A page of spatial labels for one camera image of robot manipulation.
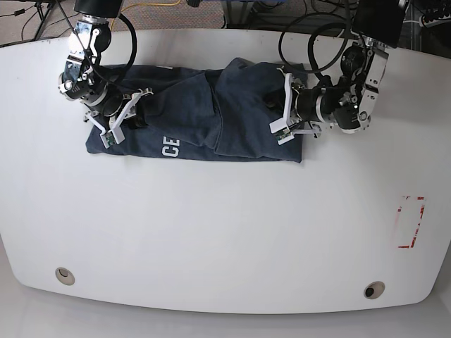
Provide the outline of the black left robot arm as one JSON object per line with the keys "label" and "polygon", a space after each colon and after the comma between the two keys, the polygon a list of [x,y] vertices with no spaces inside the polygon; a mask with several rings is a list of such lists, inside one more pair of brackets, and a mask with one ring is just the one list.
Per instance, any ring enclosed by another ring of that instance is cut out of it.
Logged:
{"label": "black left robot arm", "polygon": [[[318,136],[323,126],[338,126],[344,133],[365,130],[379,96],[389,54],[400,39],[408,1],[359,1],[351,12],[316,28],[307,43],[310,68],[305,70],[282,58],[285,101],[283,116],[270,124],[279,144],[297,134]],[[319,66],[314,43],[319,35],[340,30],[343,41],[334,58]]]}

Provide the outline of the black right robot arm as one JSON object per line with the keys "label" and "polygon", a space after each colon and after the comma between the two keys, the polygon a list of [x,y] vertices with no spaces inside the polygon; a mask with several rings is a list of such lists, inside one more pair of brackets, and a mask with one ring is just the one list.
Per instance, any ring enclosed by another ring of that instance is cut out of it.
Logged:
{"label": "black right robot arm", "polygon": [[[118,119],[132,95],[139,89],[123,83],[137,55],[137,34],[121,13],[122,1],[76,1],[74,11],[82,17],[69,25],[69,54],[59,77],[59,90],[70,101],[79,101],[106,123]],[[101,54],[111,44],[110,19],[119,19],[128,27],[131,53],[122,66],[101,65]]]}

